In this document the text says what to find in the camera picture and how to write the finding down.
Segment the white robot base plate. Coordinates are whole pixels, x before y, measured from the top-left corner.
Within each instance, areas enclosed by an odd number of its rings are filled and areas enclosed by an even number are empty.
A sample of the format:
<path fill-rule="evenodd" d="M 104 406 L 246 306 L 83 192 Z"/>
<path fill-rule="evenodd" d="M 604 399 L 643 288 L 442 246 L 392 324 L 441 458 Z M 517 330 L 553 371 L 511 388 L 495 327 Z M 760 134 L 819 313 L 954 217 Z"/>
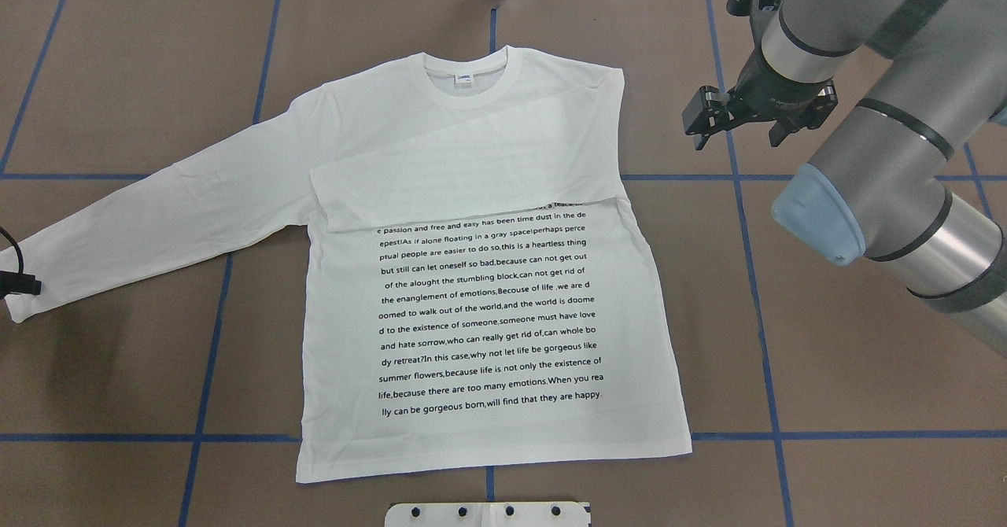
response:
<path fill-rule="evenodd" d="M 591 526 L 587 503 L 462 502 L 395 504 L 385 526 Z"/>

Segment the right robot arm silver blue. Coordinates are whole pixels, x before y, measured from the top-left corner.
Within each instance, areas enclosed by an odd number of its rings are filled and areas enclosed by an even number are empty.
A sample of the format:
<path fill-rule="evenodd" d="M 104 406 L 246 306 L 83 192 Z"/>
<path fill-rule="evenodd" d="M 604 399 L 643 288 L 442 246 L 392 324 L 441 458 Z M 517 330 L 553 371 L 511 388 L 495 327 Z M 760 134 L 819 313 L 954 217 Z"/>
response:
<path fill-rule="evenodd" d="M 728 0 L 751 19 L 736 86 L 701 87 L 683 112 L 701 149 L 770 122 L 777 146 L 823 125 L 834 75 L 861 46 L 891 61 L 771 214 L 840 266 L 885 266 L 932 311 L 1004 354 L 1005 229 L 936 179 L 984 124 L 1005 122 L 1005 0 Z"/>

